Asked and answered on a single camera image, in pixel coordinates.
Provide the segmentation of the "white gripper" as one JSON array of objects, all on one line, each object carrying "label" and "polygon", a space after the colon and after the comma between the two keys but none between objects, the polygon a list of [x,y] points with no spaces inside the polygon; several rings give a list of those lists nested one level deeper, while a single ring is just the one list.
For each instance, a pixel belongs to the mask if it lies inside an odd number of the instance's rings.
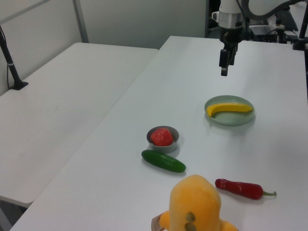
[{"label": "white gripper", "polygon": [[221,68],[221,75],[226,77],[228,66],[234,65],[238,44],[243,40],[243,17],[241,13],[217,11],[212,13],[212,19],[218,23],[219,40],[224,44],[220,51],[219,67]]}]

